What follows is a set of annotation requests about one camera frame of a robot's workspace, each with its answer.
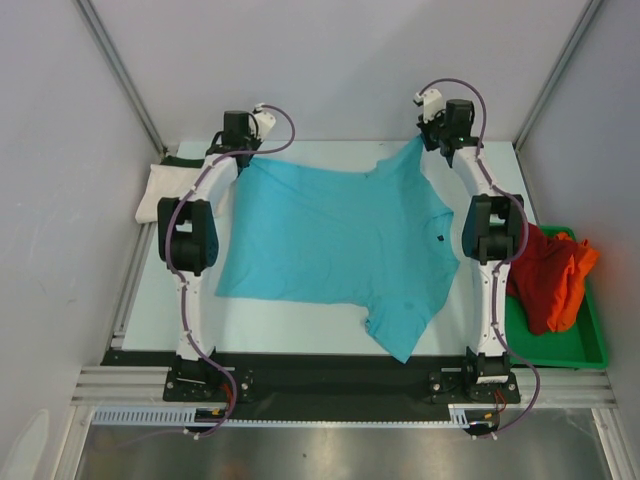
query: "robotic arm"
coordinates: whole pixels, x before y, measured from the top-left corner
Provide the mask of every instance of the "robotic arm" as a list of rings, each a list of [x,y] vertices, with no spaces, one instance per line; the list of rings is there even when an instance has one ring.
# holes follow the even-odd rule
[[[193,194],[172,228],[171,263],[177,270],[173,278],[179,305],[184,309],[182,317],[189,319],[192,341],[210,357],[215,353],[215,346],[205,344],[203,339],[203,301],[206,296],[201,295],[200,290],[207,285],[209,267],[218,257],[219,244],[212,212],[229,186],[249,166],[253,155],[237,155],[235,161],[230,158],[218,163],[216,160],[229,152],[255,152],[275,122],[275,117],[263,110],[262,104],[257,105],[252,113],[225,112],[223,130],[216,133],[201,167],[201,173],[207,169],[209,172],[200,184],[196,182],[192,187]],[[158,247],[160,258],[165,262],[170,219],[179,202],[179,198],[163,198],[158,202]],[[167,376],[166,384],[170,388],[165,388],[163,398],[166,401],[207,400],[221,381],[220,372],[207,365],[187,338],[186,328],[182,330]]]
[[[475,117],[473,103],[449,100],[445,104],[435,89],[416,94],[414,102],[422,107],[418,127],[426,150],[440,151],[471,196],[462,247],[465,256],[474,260],[475,318],[474,336],[467,348],[461,383],[465,396],[473,391],[474,400],[493,401],[493,394],[498,388],[505,387],[507,392],[517,393],[503,340],[509,264],[500,264],[518,249],[522,218],[509,198],[496,195],[499,189],[492,183],[493,176],[486,166],[483,146],[479,145],[478,137],[471,136]],[[436,401],[440,391],[450,391],[443,386],[445,380],[439,373],[430,376]]]

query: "garment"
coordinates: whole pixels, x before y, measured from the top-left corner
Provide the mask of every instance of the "garment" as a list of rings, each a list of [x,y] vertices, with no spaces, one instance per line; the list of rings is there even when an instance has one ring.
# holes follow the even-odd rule
[[[531,333],[564,332],[573,326],[585,277],[598,256],[587,240],[577,243],[566,233],[550,238],[529,224],[529,242],[511,265],[507,295],[520,300]]]
[[[458,268],[422,148],[416,138],[363,173],[252,160],[217,294],[367,307],[368,333],[406,362]]]

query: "white tabletop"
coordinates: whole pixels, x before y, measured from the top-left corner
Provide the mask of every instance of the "white tabletop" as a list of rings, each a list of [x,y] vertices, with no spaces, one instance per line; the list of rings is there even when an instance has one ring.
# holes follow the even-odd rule
[[[274,158],[301,165],[341,171],[368,171],[395,154],[406,142],[300,141]],[[265,142],[264,149],[279,142]],[[208,144],[183,142],[178,156],[202,158]],[[503,189],[521,194],[533,222],[533,211],[513,148],[509,142],[487,142],[487,162]],[[462,181],[437,153],[423,154],[423,172],[440,198],[454,211],[453,250],[460,267],[445,306],[431,320],[414,355],[459,355],[473,331],[473,288],[470,261],[462,255],[460,237],[469,208]],[[232,224],[233,194],[228,208],[215,219],[220,254],[206,287],[208,305],[205,337],[218,351],[253,353],[387,353],[366,333],[367,309],[355,305],[219,298],[215,289],[226,259]],[[147,254],[122,348],[175,350],[180,334],[178,298],[166,265],[158,256],[157,233]]]

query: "orange cloth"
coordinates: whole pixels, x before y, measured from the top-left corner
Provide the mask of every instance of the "orange cloth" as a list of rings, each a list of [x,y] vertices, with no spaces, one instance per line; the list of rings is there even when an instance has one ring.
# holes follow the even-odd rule
[[[575,323],[585,277],[599,255],[586,240],[576,243],[566,233],[549,238],[529,225],[529,242],[511,265],[507,294],[520,300],[531,333],[564,332]]]
[[[557,234],[555,238],[573,241],[565,232]],[[589,246],[589,240],[578,244],[575,254],[571,257],[570,265],[567,266],[569,272],[564,308],[555,319],[549,319],[549,329],[552,332],[565,332],[575,323],[584,298],[585,278],[595,266],[599,256],[600,252]]]

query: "cable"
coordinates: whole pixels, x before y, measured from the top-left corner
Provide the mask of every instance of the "cable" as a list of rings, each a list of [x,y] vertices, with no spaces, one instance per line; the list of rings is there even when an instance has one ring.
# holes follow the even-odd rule
[[[513,420],[511,423],[508,423],[507,425],[499,428],[497,431],[501,432],[504,430],[508,430],[509,428],[517,425],[519,422],[522,421],[522,419],[533,409],[533,406],[535,405],[536,401],[538,400],[538,395],[540,394],[540,373],[538,372],[538,369],[535,367],[535,365],[533,365],[533,363],[529,362],[526,358],[521,357],[520,355],[518,355],[517,353],[515,353],[513,350],[511,350],[511,348],[509,347],[509,345],[507,344],[506,340],[504,339],[503,335],[500,333],[500,331],[498,330],[498,311],[497,311],[497,304],[498,304],[498,274],[500,273],[500,268],[502,268],[503,265],[506,265],[508,263],[514,262],[516,261],[518,258],[520,258],[522,256],[522,254],[524,253],[525,249],[527,248],[527,243],[529,242],[529,221],[527,219],[527,214],[524,211],[524,207],[522,206],[522,204],[518,201],[517,198],[515,198],[513,195],[511,195],[510,193],[505,192],[504,190],[502,190],[501,188],[499,188],[497,185],[494,184],[493,182],[493,178],[491,178],[491,175],[489,175],[489,171],[486,169],[486,167],[484,166],[484,163],[482,162],[482,159],[480,158],[480,150],[483,147],[483,140],[484,140],[484,133],[487,127],[487,105],[484,101],[484,98],[482,97],[482,94],[480,94],[480,92],[478,91],[478,89],[476,87],[474,87],[473,85],[471,85],[469,82],[466,82],[464,80],[460,80],[458,78],[450,78],[450,77],[446,77],[446,78],[439,78],[438,80],[434,80],[433,82],[428,83],[422,90],[420,90],[419,95],[422,95],[424,92],[426,92],[429,88],[431,88],[433,85],[436,85],[438,83],[457,83],[460,85],[463,85],[465,87],[467,87],[469,90],[471,90],[476,97],[478,97],[478,100],[480,102],[480,105],[482,107],[482,126],[480,127],[480,136],[478,137],[478,145],[476,145],[476,162],[478,162],[478,166],[480,167],[480,170],[482,171],[482,174],[484,175],[484,178],[487,180],[487,182],[489,183],[489,187],[496,191],[497,193],[499,193],[500,195],[507,197],[511,203],[513,203],[516,208],[518,209],[518,212],[520,213],[520,217],[522,218],[522,223],[524,225],[523,227],[523,238],[522,241],[520,242],[520,247],[518,248],[517,252],[510,258],[507,258],[505,260],[502,260],[501,262],[499,262],[496,267],[493,269],[493,282],[492,282],[492,299],[491,299],[491,327],[493,328],[494,333],[496,334],[496,338],[498,339],[498,342],[500,342],[500,345],[502,345],[502,348],[504,348],[504,350],[512,357],[515,357],[516,359],[520,360],[520,362],[522,362],[524,365],[526,365],[532,372],[533,375],[535,377],[535,389],[533,391],[533,395],[531,396],[531,400],[529,401],[529,404],[526,406],[526,408],[522,411],[522,413],[520,415],[518,415],[518,417]],[[484,435],[481,438],[492,438],[491,435]]]
[[[229,386],[225,383],[222,385],[221,389],[224,391],[226,397],[227,397],[227,408],[229,408],[229,406],[231,405],[231,401],[233,399],[233,394],[231,393],[231,390],[229,388]],[[127,448],[130,447],[131,445],[135,445],[136,443],[139,443],[143,440],[146,440],[148,438],[154,438],[154,437],[159,437],[161,435],[165,435],[165,434],[169,434],[169,433],[180,433],[180,434],[185,434],[188,433],[185,431],[184,428],[178,429],[178,428],[164,428],[162,430],[156,430],[154,432],[149,432],[149,433],[145,433],[144,435],[139,435],[137,437],[134,437],[130,440],[124,440],[122,442],[116,443],[115,445],[113,445],[112,447],[109,448],[95,448],[95,446],[93,446],[94,450],[96,450],[97,452],[100,453],[110,453],[110,452],[114,452],[117,450],[120,450],[122,448]]]
[[[285,112],[284,110],[282,110],[282,109],[280,109],[280,108],[278,108],[276,106],[273,106],[273,105],[263,105],[263,108],[266,108],[267,110],[274,110],[274,111],[280,113],[287,120],[287,122],[289,122],[289,125],[291,126],[291,137],[289,138],[289,140],[284,145],[282,145],[280,147],[277,147],[277,148],[273,148],[271,150],[262,150],[260,152],[258,152],[256,150],[238,150],[238,151],[235,151],[235,152],[224,153],[224,154],[220,155],[219,157],[217,157],[215,160],[213,160],[213,162],[211,162],[210,165],[208,165],[202,171],[200,176],[198,176],[198,178],[194,182],[193,187],[191,188],[191,190],[189,190],[189,192],[184,197],[182,197],[180,202],[178,202],[178,205],[177,205],[176,209],[173,211],[173,215],[171,215],[171,219],[169,220],[169,225],[167,227],[167,237],[165,239],[165,258],[166,258],[167,266],[169,267],[169,270],[171,270],[171,272],[174,275],[177,275],[178,278],[180,279],[181,283],[182,283],[182,288],[181,288],[181,293],[180,293],[180,316],[181,316],[181,319],[182,319],[182,328],[183,328],[183,330],[184,330],[184,332],[186,334],[187,341],[189,342],[191,347],[195,350],[195,352],[198,354],[198,356],[200,358],[202,358],[205,362],[207,362],[209,365],[211,365],[216,370],[218,370],[220,373],[222,373],[225,377],[227,377],[227,379],[229,380],[229,383],[231,384],[232,396],[231,396],[231,402],[229,403],[229,407],[227,408],[227,411],[225,412],[223,417],[218,421],[218,423],[216,425],[214,425],[209,430],[207,430],[207,431],[205,431],[205,432],[203,432],[201,434],[196,434],[194,436],[195,439],[206,438],[206,437],[209,437],[209,436],[213,435],[218,430],[218,428],[220,428],[220,426],[229,419],[229,417],[233,413],[233,409],[235,408],[236,401],[237,401],[237,398],[238,398],[238,386],[236,385],[236,382],[235,382],[233,376],[222,365],[220,365],[220,364],[216,363],[215,361],[211,360],[200,349],[200,347],[198,346],[198,344],[194,340],[193,336],[191,335],[191,329],[189,328],[189,321],[187,319],[187,286],[188,286],[187,285],[187,279],[182,274],[182,272],[180,272],[178,269],[175,268],[175,266],[173,265],[173,262],[171,260],[171,238],[173,236],[173,229],[175,228],[177,220],[178,220],[178,215],[180,214],[180,212],[184,208],[184,206],[187,203],[187,201],[189,201],[189,199],[196,192],[196,190],[198,189],[200,184],[207,177],[209,172],[211,170],[213,170],[217,164],[219,164],[223,160],[227,160],[227,159],[230,159],[231,161],[235,161],[233,159],[234,155],[255,155],[255,154],[258,154],[258,153],[260,153],[260,154],[269,154],[269,153],[281,152],[282,150],[288,148],[293,143],[293,141],[294,141],[294,139],[296,137],[296,127],[295,127],[295,125],[293,123],[293,120],[289,116],[289,114],[287,114],[287,112]]]
[[[498,415],[500,415],[502,412],[504,412],[507,409],[507,399],[504,398],[504,395],[502,394],[502,392],[500,390],[496,390],[494,392],[494,396],[496,397],[496,410]],[[502,408],[498,409],[498,400],[502,402]]]

